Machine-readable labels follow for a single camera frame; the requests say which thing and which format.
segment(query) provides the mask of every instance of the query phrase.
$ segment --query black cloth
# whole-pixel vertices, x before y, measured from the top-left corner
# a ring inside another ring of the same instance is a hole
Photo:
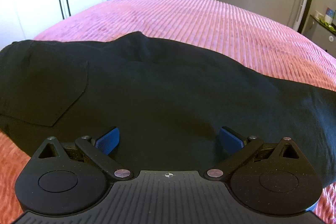
[[[14,42],[0,52],[0,129],[32,155],[120,129],[112,157],[138,170],[205,170],[227,126],[292,137],[323,186],[335,181],[336,93],[267,77],[217,52],[140,32],[113,42]]]

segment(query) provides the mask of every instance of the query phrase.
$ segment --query nightstand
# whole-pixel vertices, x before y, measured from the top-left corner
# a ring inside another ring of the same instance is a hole
[[[312,15],[308,19],[303,35],[336,58],[336,32],[329,30]]]

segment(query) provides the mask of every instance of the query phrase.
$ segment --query bed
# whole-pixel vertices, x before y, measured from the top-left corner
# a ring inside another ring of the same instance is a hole
[[[268,18],[215,0],[110,0],[35,37],[41,41],[113,41],[140,31],[207,48],[261,74],[336,91],[336,60],[307,38]],[[14,184],[29,157],[0,132],[0,224],[22,210]],[[336,223],[335,186],[323,190],[315,214]]]

